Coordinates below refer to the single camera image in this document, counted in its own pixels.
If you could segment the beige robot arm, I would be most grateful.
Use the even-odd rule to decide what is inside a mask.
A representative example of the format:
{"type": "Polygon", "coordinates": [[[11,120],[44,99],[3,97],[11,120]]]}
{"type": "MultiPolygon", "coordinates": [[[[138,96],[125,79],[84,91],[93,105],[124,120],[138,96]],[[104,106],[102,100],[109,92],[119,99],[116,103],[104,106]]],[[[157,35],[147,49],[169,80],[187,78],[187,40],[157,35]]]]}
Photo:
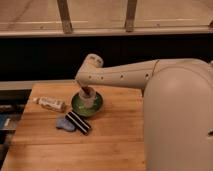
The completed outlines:
{"type": "Polygon", "coordinates": [[[75,80],[143,91],[147,171],[213,171],[213,65],[184,58],[105,68],[89,54],[75,80]]]}

